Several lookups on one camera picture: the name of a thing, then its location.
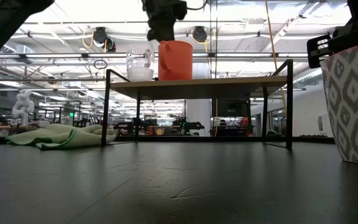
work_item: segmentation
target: white robot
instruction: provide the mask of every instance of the white robot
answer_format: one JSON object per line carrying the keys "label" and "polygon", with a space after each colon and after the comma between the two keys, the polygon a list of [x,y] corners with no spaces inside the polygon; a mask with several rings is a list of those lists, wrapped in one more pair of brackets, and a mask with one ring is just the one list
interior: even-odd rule
{"label": "white robot", "polygon": [[[29,113],[34,112],[34,102],[30,100],[31,91],[20,90],[16,96],[16,103],[12,109],[13,118],[21,117],[21,126],[27,126],[29,123]],[[11,125],[17,125],[16,119],[12,119]]]}

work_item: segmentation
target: green cloth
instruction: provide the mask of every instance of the green cloth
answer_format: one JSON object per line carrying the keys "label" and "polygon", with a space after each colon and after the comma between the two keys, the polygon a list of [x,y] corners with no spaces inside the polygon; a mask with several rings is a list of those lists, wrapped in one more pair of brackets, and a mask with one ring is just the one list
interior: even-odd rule
{"label": "green cloth", "polygon": [[[44,129],[15,134],[7,137],[8,144],[20,146],[36,145],[41,150],[73,149],[86,146],[99,146],[102,139],[102,126],[95,124],[85,128],[75,128],[64,124],[50,124]],[[107,130],[107,143],[114,141],[116,133]]]}

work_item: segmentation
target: orange mug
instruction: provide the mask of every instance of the orange mug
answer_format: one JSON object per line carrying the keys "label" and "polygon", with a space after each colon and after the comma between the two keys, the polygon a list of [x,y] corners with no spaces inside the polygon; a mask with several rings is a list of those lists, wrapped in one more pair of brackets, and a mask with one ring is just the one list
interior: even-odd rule
{"label": "orange mug", "polygon": [[187,42],[161,41],[158,47],[158,79],[191,80],[193,78],[193,46]]}

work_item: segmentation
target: wooden tabletop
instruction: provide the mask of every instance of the wooden tabletop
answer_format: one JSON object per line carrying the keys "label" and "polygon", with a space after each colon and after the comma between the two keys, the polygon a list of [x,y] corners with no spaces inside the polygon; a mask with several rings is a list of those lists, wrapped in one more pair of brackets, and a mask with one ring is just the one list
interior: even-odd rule
{"label": "wooden tabletop", "polygon": [[287,77],[214,78],[155,82],[111,83],[111,89],[141,100],[263,97],[262,87],[273,93],[287,83]]}

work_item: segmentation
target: gray and white patterned basket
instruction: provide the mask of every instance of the gray and white patterned basket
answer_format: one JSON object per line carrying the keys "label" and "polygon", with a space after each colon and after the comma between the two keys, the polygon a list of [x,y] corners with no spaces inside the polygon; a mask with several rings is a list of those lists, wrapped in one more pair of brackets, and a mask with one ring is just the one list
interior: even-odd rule
{"label": "gray and white patterned basket", "polygon": [[358,163],[358,46],[321,65],[328,115],[344,161]]}

